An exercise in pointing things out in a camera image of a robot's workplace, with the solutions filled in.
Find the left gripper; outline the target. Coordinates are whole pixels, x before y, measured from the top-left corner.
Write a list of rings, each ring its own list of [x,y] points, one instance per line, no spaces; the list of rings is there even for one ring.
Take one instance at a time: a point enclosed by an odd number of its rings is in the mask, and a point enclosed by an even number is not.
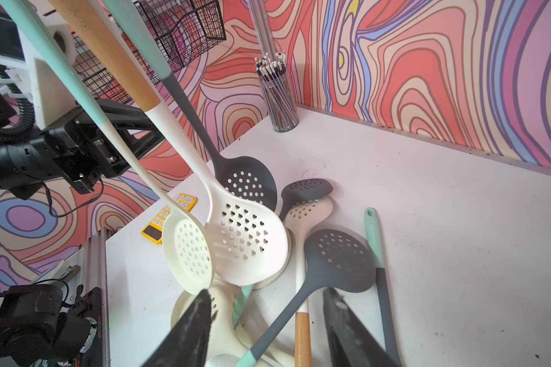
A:
[[[0,190],[23,200],[58,178],[88,194],[99,178],[119,177],[129,168],[80,106],[45,130],[33,128],[10,144],[0,143]]]

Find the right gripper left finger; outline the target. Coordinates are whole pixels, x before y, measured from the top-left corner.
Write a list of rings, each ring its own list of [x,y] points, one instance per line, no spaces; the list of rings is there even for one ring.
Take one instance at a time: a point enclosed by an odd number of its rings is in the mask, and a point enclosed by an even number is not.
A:
[[[204,366],[211,324],[211,296],[201,291],[142,366]]]

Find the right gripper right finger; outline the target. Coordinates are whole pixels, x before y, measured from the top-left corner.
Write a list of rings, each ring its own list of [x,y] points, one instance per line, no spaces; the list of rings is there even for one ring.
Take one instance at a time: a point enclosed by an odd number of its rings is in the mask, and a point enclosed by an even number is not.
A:
[[[323,312],[334,367],[396,366],[332,287],[323,291]]]

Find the cream skimmer mint handle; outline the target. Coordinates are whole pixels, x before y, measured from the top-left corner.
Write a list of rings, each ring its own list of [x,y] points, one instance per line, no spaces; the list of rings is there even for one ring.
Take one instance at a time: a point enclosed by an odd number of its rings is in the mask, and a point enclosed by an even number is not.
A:
[[[180,286],[192,295],[211,287],[214,269],[204,227],[154,182],[152,176],[131,152],[109,118],[99,107],[43,21],[32,10],[30,3],[27,1],[1,1],[0,5],[12,18],[18,30],[40,52],[49,67],[114,148],[170,208],[170,214],[162,226],[162,247],[171,273]]]

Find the cream skimmer wooden handle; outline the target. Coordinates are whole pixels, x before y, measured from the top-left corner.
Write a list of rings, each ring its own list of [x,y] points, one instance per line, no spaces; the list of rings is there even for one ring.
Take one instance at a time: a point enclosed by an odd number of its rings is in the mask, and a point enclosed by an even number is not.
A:
[[[265,287],[283,273],[289,256],[286,229],[276,214],[276,185],[257,159],[228,158],[227,173],[208,168],[101,7],[89,1],[54,1],[82,38],[198,177],[208,194],[205,224],[216,275],[238,287]]]

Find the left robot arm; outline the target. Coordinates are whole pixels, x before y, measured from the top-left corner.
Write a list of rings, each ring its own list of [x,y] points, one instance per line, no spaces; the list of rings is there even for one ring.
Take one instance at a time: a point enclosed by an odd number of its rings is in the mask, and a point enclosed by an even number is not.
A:
[[[77,103],[47,128],[20,123],[6,128],[13,110],[0,96],[0,190],[27,200],[47,181],[65,179],[87,194],[104,177],[118,177],[127,162]],[[103,292],[95,287],[66,300],[65,281],[12,286],[0,296],[0,359],[20,366],[104,366]]]

